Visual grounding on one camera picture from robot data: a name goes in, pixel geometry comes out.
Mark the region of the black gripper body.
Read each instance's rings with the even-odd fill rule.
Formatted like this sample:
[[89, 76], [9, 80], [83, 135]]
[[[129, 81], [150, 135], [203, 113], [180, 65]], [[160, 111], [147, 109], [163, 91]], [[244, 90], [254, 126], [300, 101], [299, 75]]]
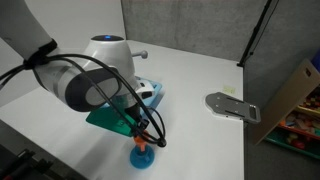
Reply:
[[135, 126], [139, 130], [144, 131], [149, 125], [149, 121], [142, 118], [142, 115], [140, 114], [140, 106], [138, 104], [126, 108], [125, 113], [134, 120], [134, 123], [130, 123], [130, 127]]

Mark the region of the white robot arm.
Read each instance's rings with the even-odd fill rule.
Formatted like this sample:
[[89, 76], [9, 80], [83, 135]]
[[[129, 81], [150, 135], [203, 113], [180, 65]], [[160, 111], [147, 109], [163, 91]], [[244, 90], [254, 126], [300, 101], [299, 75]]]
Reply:
[[65, 53], [25, 0], [0, 0], [0, 24], [0, 37], [23, 58], [1, 75], [2, 86], [31, 71], [41, 87], [74, 111], [92, 112], [107, 104], [132, 132], [146, 128], [140, 115], [146, 106], [126, 40], [96, 35], [83, 53]]

